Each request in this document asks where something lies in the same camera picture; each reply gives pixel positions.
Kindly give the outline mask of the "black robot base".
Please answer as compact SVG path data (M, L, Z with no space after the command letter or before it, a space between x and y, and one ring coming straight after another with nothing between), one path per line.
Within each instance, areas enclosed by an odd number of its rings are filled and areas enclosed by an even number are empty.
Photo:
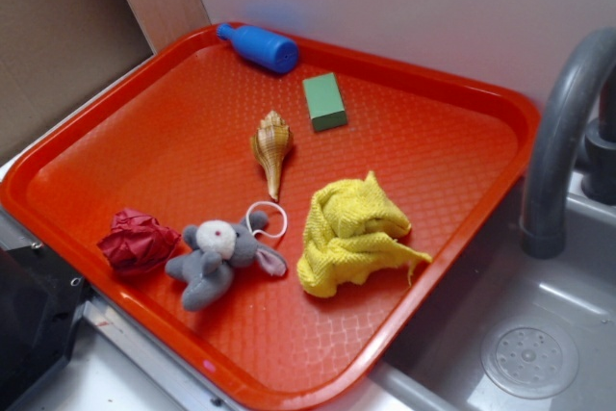
M1 251L1 408L16 410L72 356L88 283L53 249Z

